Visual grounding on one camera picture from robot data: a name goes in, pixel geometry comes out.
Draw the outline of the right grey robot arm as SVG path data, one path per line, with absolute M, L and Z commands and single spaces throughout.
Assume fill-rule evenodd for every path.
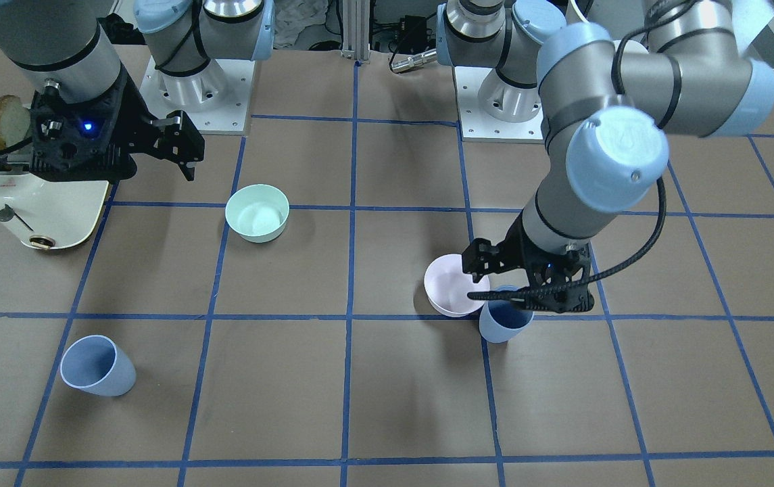
M 49 182 L 133 178 L 134 154 L 174 163 L 195 178 L 205 141 L 190 117 L 195 101 L 174 86 L 217 81 L 220 60 L 266 60 L 274 41 L 272 1 L 137 1 L 137 28 L 173 111 L 147 107 L 99 16 L 84 1 L 0 1 L 0 50 L 34 87 L 28 126 L 0 137 L 0 175 Z

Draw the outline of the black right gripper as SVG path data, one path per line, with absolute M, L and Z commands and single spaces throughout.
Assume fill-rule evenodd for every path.
M 117 184 L 136 175 L 131 156 L 147 154 L 173 162 L 186 180 L 194 180 L 204 158 L 203 136 L 182 110 L 164 119 L 152 115 L 127 71 L 90 101 L 65 102 L 61 88 L 47 79 L 32 98 L 29 173 L 50 182 Z

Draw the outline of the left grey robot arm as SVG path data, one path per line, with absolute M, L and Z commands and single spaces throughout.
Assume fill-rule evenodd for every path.
M 509 87 L 534 89 L 550 170 L 501 243 L 462 253 L 474 281 L 523 269 L 516 291 L 475 301 L 585 312 L 587 286 L 646 255 L 664 226 L 667 135 L 739 137 L 774 106 L 774 71 L 739 52 L 730 1 L 646 1 L 644 25 L 620 43 L 593 22 L 568 24 L 547 1 L 448 1 L 439 6 L 440 64 L 494 68 Z M 618 213 L 658 191 L 649 240 L 592 274 L 589 241 Z

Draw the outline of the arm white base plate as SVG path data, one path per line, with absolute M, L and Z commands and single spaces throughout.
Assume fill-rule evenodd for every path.
M 140 94 L 159 118 L 182 110 L 202 135 L 246 135 L 257 62 L 212 60 L 194 75 L 174 78 L 149 59 Z
M 494 68 L 454 68 L 456 101 L 465 142 L 542 144 L 537 89 L 515 87 Z

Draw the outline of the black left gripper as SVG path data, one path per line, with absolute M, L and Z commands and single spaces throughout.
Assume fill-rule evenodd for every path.
M 522 226 L 511 226 L 500 243 L 485 238 L 471 241 L 461 253 L 461 265 L 475 283 L 486 275 L 522 269 L 528 284 L 518 290 L 519 297 L 505 299 L 520 309 L 588 312 L 595 304 L 588 284 L 578 284 L 591 275 L 588 243 L 566 254 L 553 254 L 530 241 Z

